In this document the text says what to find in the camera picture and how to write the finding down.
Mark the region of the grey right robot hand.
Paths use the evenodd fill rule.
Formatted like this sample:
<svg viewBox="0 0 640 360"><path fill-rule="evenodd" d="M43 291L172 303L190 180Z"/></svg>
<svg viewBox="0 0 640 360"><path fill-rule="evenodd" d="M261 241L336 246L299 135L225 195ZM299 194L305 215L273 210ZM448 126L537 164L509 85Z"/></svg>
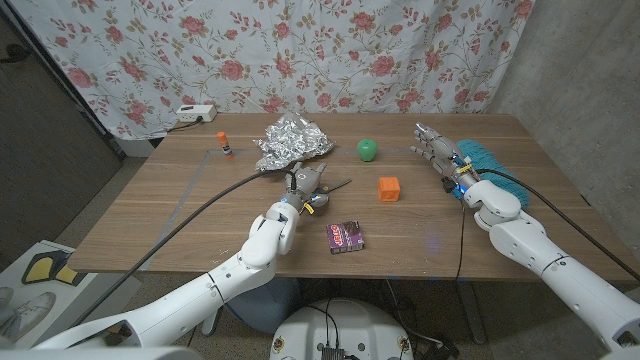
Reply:
<svg viewBox="0 0 640 360"><path fill-rule="evenodd" d="M479 182L470 158L466 157L453 141L433 128L420 122L415 126L415 140L421 147L411 146L410 149L427 159L441 175L446 193L462 199L466 191Z"/></svg>

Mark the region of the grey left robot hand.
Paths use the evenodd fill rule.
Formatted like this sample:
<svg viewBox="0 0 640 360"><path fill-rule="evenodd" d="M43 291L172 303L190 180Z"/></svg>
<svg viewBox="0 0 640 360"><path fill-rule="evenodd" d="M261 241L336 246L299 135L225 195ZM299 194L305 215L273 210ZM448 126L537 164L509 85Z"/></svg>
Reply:
<svg viewBox="0 0 640 360"><path fill-rule="evenodd" d="M285 193L281 201L301 211L307 204L312 208L325 206L329 195L320 192L320 180L327 164L321 163L316 169L304 167L296 162L291 173L285 176Z"/></svg>

